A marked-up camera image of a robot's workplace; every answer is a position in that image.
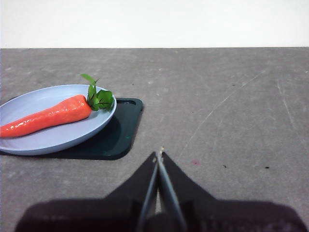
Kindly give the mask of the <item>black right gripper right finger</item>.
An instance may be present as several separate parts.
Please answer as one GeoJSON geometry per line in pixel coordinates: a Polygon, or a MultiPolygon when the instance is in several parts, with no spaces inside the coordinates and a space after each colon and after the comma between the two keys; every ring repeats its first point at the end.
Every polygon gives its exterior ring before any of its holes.
{"type": "Polygon", "coordinates": [[[188,232],[306,232],[298,213],[265,201],[220,200],[190,179],[165,152],[159,154],[163,189],[188,232]]]}

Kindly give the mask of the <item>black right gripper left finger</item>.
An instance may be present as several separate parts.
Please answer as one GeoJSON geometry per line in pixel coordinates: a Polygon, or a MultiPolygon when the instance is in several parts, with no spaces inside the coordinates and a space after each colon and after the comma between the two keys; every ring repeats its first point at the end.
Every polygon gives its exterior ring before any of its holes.
{"type": "Polygon", "coordinates": [[[29,207],[17,232],[134,232],[146,217],[156,182],[155,153],[104,198],[57,199],[29,207]]]}

